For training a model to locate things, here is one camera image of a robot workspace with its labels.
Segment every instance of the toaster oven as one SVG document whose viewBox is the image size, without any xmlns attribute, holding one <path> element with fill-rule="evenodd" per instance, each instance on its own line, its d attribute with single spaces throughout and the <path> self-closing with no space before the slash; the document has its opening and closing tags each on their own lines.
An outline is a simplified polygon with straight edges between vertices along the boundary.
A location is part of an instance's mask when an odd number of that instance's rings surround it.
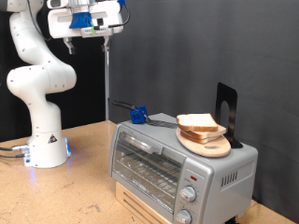
<svg viewBox="0 0 299 224">
<path fill-rule="evenodd" d="M 174 129 L 125 121 L 112 137 L 109 174 L 170 223 L 221 224 L 250 206 L 257 158 L 245 144 L 205 158 L 185 148 Z"/>
</svg>

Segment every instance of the toast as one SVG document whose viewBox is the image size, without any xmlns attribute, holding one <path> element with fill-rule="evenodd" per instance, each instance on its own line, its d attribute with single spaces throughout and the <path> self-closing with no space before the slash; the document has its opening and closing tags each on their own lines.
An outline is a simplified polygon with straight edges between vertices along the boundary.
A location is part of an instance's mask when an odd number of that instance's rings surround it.
<svg viewBox="0 0 299 224">
<path fill-rule="evenodd" d="M 180 130 L 180 136 L 187 138 L 188 140 L 193 141 L 195 143 L 205 144 L 205 143 L 213 141 L 217 138 L 220 138 L 222 135 L 217 135 L 217 136 L 208 137 L 208 138 L 196 138 L 196 137 L 193 137 L 193 136 L 189 135 L 188 133 L 185 133 L 184 131 Z"/>
<path fill-rule="evenodd" d="M 220 136 L 226 133 L 226 128 L 222 127 L 221 125 L 218 125 L 218 130 L 216 132 L 194 132 L 194 131 L 189 131 L 186 132 L 188 135 L 194 137 L 194 138 L 199 138 L 199 139 L 205 139 L 205 138 L 210 138 L 210 137 L 215 137 L 215 136 Z"/>
<path fill-rule="evenodd" d="M 216 132 L 218 124 L 211 114 L 177 115 L 179 128 L 184 132 Z"/>
</svg>

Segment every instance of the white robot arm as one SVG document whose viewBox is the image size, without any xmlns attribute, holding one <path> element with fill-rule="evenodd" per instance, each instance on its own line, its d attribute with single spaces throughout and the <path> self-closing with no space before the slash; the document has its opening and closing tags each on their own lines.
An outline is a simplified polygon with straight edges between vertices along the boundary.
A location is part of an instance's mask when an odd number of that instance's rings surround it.
<svg viewBox="0 0 299 224">
<path fill-rule="evenodd" d="M 45 95 L 67 91 L 76 84 L 74 69 L 57 59 L 34 26 L 36 14 L 43 0 L 0 1 L 0 8 L 13 11 L 10 32 L 20 58 L 32 64 L 10 71 L 7 76 L 9 90 L 21 98 L 30 111 L 32 136 L 25 148 L 26 166 L 49 168 L 63 164 L 68 154 L 62 136 L 61 114 L 57 105 L 47 102 Z"/>
<path fill-rule="evenodd" d="M 107 51 L 109 37 L 122 31 L 124 23 L 118 2 L 90 1 L 94 0 L 48 1 L 49 8 L 56 8 L 49 14 L 50 34 L 63 38 L 70 53 L 74 53 L 71 37 L 103 36 L 103 50 Z M 28 144 L 15 148 L 23 149 L 26 166 L 50 168 L 63 164 L 70 152 L 62 135 L 60 109 L 47 102 L 45 95 L 72 89 L 77 76 L 70 65 L 50 52 L 40 33 L 36 14 L 43 4 L 43 0 L 0 0 L 0 11 L 15 12 L 10 17 L 10 32 L 20 58 L 32 64 L 14 69 L 7 76 L 9 90 L 26 103 L 32 121 Z M 82 19 L 81 12 L 90 17 L 89 25 L 76 27 L 81 25 L 75 20 Z"/>
</svg>

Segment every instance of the wooden table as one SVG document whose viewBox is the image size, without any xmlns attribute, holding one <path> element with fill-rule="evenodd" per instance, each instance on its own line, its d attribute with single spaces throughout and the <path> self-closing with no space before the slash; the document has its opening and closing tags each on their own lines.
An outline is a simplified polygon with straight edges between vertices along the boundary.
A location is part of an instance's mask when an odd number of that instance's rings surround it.
<svg viewBox="0 0 299 224">
<path fill-rule="evenodd" d="M 103 121 L 63 130 L 72 156 L 59 167 L 29 168 L 22 159 L 0 158 L 0 224 L 142 223 L 116 200 L 115 183 L 108 175 L 114 128 L 113 122 Z M 27 138 L 13 140 L 0 147 L 26 141 Z M 1 151 L 2 155 L 13 153 Z M 254 201 L 238 221 L 294 223 Z"/>
</svg>

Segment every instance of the cable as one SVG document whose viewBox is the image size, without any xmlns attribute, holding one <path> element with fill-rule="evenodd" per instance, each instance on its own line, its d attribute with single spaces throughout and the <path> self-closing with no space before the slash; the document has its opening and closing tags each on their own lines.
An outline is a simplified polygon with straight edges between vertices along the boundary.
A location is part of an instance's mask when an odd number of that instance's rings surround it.
<svg viewBox="0 0 299 224">
<path fill-rule="evenodd" d="M 12 148 L 9 148 L 9 147 L 0 147 L 0 150 L 2 150 L 2 151 L 12 151 Z"/>
<path fill-rule="evenodd" d="M 129 22 L 129 20 L 130 20 L 130 18 L 131 18 L 131 12 L 130 12 L 130 9 L 124 4 L 124 6 L 125 6 L 125 8 L 127 9 L 127 11 L 128 11 L 128 18 L 127 18 L 127 21 L 126 22 L 124 22 L 123 24 L 117 24 L 117 25 L 109 25 L 108 26 L 108 28 L 113 28 L 113 27 L 119 27 L 119 26 L 123 26 L 123 25 L 125 25 L 126 23 L 128 23 Z"/>
<path fill-rule="evenodd" d="M 34 26 L 35 26 L 37 32 L 38 32 L 38 33 L 39 33 L 45 40 L 47 40 L 47 41 L 51 41 L 51 40 L 52 40 L 52 37 L 51 37 L 51 36 L 50 36 L 49 38 L 46 38 L 45 36 L 43 36 L 43 34 L 41 33 L 41 31 L 37 28 L 37 26 L 36 26 L 36 22 L 35 22 L 35 19 L 34 19 L 34 16 L 32 15 L 32 11 L 31 11 L 31 7 L 30 7 L 30 2 L 29 2 L 29 0 L 27 0 L 27 2 L 28 2 L 29 11 L 30 11 L 30 16 L 31 16 L 32 22 L 34 23 Z"/>
<path fill-rule="evenodd" d="M 0 157 L 3 157 L 3 158 L 22 158 L 22 157 L 25 157 L 25 154 L 19 154 L 19 155 L 12 156 L 12 157 L 0 155 Z"/>
</svg>

